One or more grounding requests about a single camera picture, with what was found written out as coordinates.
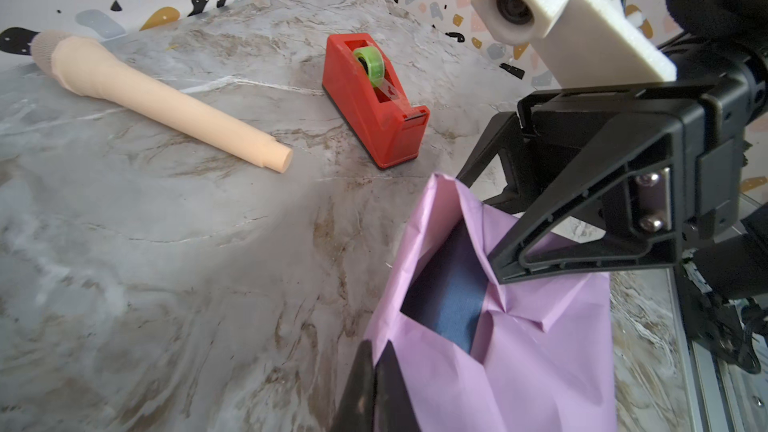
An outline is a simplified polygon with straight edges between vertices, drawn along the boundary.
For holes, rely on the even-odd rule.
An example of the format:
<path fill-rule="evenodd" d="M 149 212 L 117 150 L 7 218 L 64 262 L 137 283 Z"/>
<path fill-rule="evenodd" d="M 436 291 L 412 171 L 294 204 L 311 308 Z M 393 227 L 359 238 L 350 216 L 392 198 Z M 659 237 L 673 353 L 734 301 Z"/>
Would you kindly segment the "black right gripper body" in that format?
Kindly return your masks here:
<path fill-rule="evenodd" d="M 630 113 L 679 120 L 684 198 L 676 209 L 682 235 L 689 222 L 712 233 L 734 213 L 744 129 L 765 107 L 766 81 L 759 59 L 697 54 L 685 60 L 683 79 L 673 83 L 534 93 L 522 101 L 521 127 L 543 162 L 544 191 L 611 118 Z"/>

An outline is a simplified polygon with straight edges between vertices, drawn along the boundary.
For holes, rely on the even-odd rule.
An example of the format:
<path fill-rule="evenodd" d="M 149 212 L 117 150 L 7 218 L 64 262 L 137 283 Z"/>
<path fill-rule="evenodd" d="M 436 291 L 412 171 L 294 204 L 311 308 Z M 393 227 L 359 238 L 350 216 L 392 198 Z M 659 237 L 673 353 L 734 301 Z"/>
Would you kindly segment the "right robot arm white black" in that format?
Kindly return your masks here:
<path fill-rule="evenodd" d="M 558 82 L 496 114 L 459 173 L 493 159 L 493 207 L 518 222 L 488 253 L 501 284 L 564 274 L 684 271 L 687 335 L 757 374 L 767 332 L 767 212 L 739 219 L 747 127 L 767 111 L 767 0 L 665 0 L 679 36 L 655 45 L 619 0 L 472 0 L 494 39 L 529 43 Z"/>

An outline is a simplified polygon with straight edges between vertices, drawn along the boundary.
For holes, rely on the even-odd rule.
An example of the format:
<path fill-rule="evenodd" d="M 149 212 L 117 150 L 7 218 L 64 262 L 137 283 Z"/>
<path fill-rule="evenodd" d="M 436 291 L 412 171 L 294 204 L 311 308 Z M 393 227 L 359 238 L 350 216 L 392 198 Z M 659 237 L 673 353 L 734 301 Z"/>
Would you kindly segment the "navy blue gift box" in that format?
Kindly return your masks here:
<path fill-rule="evenodd" d="M 412 282 L 401 312 L 469 353 L 487 287 L 488 278 L 461 220 Z"/>

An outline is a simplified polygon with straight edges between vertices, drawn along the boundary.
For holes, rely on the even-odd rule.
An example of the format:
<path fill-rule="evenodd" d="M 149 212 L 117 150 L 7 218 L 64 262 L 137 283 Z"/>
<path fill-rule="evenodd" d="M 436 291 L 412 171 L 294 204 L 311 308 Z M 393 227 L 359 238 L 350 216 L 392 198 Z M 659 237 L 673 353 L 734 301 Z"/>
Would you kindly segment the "red tape dispenser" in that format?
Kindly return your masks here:
<path fill-rule="evenodd" d="M 391 61 L 369 34 L 328 37 L 322 87 L 378 168 L 418 157 L 430 110 L 410 104 Z"/>

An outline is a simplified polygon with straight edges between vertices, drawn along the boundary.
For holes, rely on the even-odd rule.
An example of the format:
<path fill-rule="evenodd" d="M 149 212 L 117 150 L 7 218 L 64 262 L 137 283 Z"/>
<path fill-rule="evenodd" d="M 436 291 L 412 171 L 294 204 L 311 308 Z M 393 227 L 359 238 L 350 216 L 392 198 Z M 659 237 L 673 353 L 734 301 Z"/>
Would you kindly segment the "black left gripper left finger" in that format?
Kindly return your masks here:
<path fill-rule="evenodd" d="M 372 343 L 364 340 L 356 351 L 330 431 L 372 432 L 375 387 Z"/>

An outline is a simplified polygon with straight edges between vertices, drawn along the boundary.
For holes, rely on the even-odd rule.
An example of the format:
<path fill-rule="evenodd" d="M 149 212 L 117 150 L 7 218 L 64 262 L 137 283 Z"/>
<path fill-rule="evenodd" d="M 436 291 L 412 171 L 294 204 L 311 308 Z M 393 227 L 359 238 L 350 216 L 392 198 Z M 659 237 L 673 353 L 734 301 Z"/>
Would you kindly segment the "pink wrapping paper sheet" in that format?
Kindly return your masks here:
<path fill-rule="evenodd" d="M 488 278 L 469 353 L 401 312 L 412 282 L 461 220 Z M 433 175 L 365 333 L 373 356 L 392 342 L 424 431 L 613 431 L 609 276 L 499 283 L 488 255 L 515 222 L 458 180 Z"/>

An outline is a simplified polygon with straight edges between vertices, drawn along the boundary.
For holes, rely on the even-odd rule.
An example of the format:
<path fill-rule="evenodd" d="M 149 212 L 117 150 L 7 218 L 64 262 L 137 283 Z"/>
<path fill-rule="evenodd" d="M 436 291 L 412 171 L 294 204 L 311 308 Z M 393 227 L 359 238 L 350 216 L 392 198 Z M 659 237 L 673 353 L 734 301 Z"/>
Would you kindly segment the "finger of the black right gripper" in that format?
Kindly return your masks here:
<path fill-rule="evenodd" d="M 669 115 L 611 118 L 489 253 L 501 284 L 564 274 L 646 270 L 682 253 L 684 127 Z M 569 217 L 600 211 L 601 239 L 549 250 Z"/>
<path fill-rule="evenodd" d="M 509 214 L 525 212 L 543 191 L 545 180 L 543 162 L 525 138 L 515 112 L 500 112 L 491 118 L 457 179 L 470 187 L 495 158 L 499 159 L 505 185 L 485 203 Z"/>

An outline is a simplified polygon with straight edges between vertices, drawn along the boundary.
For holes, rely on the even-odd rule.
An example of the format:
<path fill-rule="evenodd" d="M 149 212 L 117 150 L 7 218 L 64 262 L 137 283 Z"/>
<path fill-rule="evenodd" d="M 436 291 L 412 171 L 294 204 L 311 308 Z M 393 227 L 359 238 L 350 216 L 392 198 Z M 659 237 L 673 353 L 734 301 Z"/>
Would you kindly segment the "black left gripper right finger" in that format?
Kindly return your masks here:
<path fill-rule="evenodd" d="M 388 341 L 375 370 L 374 430 L 380 432 L 419 432 L 396 351 Z"/>

